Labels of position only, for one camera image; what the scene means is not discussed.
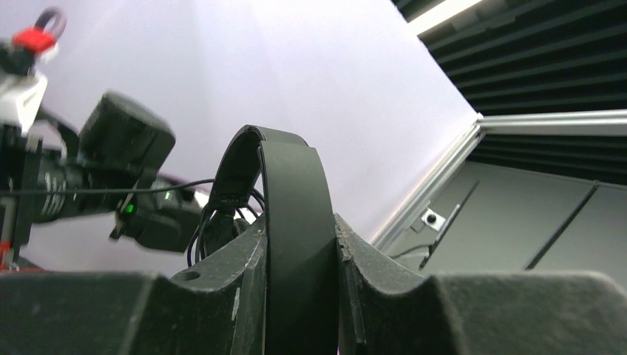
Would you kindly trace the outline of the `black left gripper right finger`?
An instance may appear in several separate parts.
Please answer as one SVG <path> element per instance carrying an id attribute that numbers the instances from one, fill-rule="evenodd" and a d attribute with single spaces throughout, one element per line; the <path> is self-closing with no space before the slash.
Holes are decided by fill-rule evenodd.
<path id="1" fill-rule="evenodd" d="M 335 221 L 341 354 L 626 352 L 626 292 L 605 274 L 422 276 Z"/>

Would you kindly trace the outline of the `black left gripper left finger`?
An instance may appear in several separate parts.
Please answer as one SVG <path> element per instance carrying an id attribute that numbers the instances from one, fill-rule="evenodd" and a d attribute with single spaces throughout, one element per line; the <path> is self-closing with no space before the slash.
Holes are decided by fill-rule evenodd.
<path id="1" fill-rule="evenodd" d="M 172 278 L 154 272 L 1 276 L 3 354 L 262 354 L 265 227 Z"/>

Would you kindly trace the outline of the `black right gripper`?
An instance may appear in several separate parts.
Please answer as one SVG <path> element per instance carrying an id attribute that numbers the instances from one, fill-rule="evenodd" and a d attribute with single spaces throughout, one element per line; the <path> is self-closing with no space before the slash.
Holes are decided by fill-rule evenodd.
<path id="1" fill-rule="evenodd" d="M 1 125 L 1 254 L 17 255 L 37 223 L 114 211 L 127 176 L 61 157 L 43 141 Z"/>

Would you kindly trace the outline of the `black on-ear headphones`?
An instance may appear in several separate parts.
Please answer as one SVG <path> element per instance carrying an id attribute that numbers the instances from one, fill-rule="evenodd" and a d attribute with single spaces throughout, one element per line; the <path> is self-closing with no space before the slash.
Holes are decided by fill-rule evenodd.
<path id="1" fill-rule="evenodd" d="M 240 235 L 254 249 L 236 288 L 233 354 L 334 354 L 336 234 L 317 151 L 289 132 L 246 125 L 220 162 L 198 241 L 210 257 L 234 242 L 234 215 L 262 181 L 264 212 Z"/>

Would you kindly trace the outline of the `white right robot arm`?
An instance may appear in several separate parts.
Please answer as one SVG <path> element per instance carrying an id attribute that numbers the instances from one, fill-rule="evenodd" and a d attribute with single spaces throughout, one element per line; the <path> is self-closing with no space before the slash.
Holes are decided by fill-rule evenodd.
<path id="1" fill-rule="evenodd" d="M 105 92 L 80 132 L 40 109 L 36 121 L 66 149 L 46 148 L 13 124 L 1 126 L 1 255 L 16 256 L 38 223 L 114 213 L 111 238 L 148 249 L 188 248 L 200 207 L 193 185 L 160 174 L 175 144 L 169 125 L 114 91 Z"/>

